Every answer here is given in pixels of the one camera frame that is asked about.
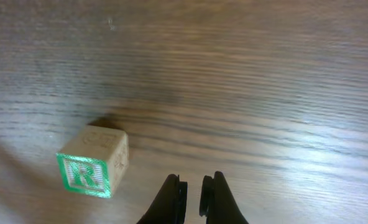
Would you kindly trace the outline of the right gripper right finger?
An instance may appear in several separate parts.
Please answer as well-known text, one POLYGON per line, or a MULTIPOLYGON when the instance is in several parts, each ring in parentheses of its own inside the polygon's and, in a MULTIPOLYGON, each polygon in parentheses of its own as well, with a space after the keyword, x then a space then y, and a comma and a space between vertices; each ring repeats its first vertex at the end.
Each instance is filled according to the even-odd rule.
POLYGON ((206 224, 248 224, 221 171, 204 176, 199 214, 206 217, 206 224))

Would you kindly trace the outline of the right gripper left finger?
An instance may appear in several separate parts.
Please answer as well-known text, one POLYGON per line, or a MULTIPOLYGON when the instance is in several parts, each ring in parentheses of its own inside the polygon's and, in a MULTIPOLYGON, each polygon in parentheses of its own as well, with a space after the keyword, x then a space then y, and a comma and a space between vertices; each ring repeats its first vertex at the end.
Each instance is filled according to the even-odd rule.
POLYGON ((137 224, 184 224, 188 183, 169 174, 137 224))

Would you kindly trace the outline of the green R block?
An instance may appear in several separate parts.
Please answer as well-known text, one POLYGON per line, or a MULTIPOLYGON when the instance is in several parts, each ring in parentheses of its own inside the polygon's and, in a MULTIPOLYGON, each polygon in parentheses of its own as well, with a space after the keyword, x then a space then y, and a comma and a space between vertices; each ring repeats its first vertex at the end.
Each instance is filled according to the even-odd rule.
POLYGON ((129 167, 128 135, 120 129, 88 125, 56 158, 67 190, 111 198, 129 167))

